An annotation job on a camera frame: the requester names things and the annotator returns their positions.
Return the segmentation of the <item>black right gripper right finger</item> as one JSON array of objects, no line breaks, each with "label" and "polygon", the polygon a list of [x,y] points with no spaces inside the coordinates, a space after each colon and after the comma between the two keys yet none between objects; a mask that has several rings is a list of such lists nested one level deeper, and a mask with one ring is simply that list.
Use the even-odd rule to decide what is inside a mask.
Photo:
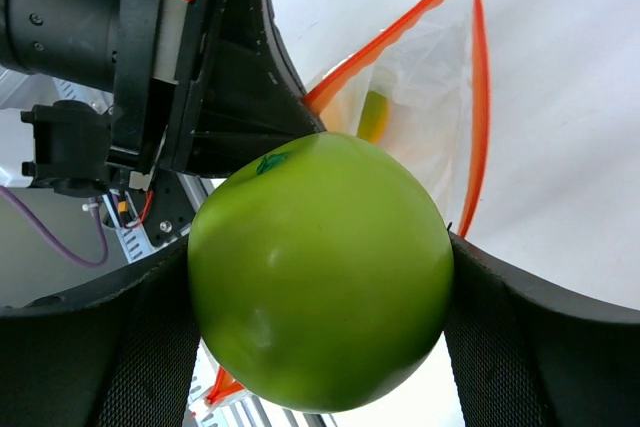
[{"label": "black right gripper right finger", "polygon": [[444,333],[466,425],[638,425],[638,311],[450,239]]}]

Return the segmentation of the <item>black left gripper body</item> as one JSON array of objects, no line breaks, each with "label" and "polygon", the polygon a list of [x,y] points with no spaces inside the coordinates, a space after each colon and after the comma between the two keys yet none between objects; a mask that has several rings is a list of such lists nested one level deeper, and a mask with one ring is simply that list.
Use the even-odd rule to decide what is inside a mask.
[{"label": "black left gripper body", "polygon": [[1,79],[30,90],[1,113],[1,184],[93,197],[183,171],[210,57],[214,0],[1,0]]}]

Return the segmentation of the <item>green apple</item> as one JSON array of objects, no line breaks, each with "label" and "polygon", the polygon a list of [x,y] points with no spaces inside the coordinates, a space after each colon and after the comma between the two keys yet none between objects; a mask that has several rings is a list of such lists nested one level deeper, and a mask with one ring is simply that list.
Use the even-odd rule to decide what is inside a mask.
[{"label": "green apple", "polygon": [[191,299],[218,363],[283,407],[335,413],[408,379],[444,327],[453,252],[423,186],[379,147],[313,134],[200,207]]}]

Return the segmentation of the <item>clear zip bag orange zipper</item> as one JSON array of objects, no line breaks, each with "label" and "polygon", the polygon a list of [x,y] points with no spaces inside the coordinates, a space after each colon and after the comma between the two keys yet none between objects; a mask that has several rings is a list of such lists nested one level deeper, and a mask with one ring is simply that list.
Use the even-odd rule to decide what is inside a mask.
[{"label": "clear zip bag orange zipper", "polygon": [[[465,235],[482,190],[489,144],[490,70],[482,0],[420,0],[328,71],[305,101],[324,123],[324,132],[359,138],[369,91],[391,104],[384,135],[371,144],[423,186],[449,236]],[[240,392],[256,395],[218,365],[207,404],[220,407]]]}]

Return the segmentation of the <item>green yellow mango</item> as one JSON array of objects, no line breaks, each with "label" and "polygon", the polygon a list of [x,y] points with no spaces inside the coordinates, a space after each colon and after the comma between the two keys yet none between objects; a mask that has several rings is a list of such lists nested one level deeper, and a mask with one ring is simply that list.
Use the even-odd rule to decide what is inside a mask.
[{"label": "green yellow mango", "polygon": [[378,143],[387,128],[390,110],[390,101],[385,96],[369,91],[365,97],[357,136],[370,143]]}]

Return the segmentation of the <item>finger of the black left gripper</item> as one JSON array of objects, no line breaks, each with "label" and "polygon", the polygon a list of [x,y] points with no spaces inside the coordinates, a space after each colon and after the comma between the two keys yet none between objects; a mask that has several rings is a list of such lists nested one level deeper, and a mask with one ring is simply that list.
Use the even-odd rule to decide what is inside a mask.
[{"label": "finger of the black left gripper", "polygon": [[159,165],[221,178],[321,132],[271,0],[195,0],[187,10]]}]

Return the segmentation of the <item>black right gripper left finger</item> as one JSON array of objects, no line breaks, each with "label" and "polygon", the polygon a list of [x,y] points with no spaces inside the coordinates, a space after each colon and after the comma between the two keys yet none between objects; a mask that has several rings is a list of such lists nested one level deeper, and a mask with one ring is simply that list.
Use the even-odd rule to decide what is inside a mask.
[{"label": "black right gripper left finger", "polygon": [[199,332],[181,238],[1,311],[4,426],[179,426]]}]

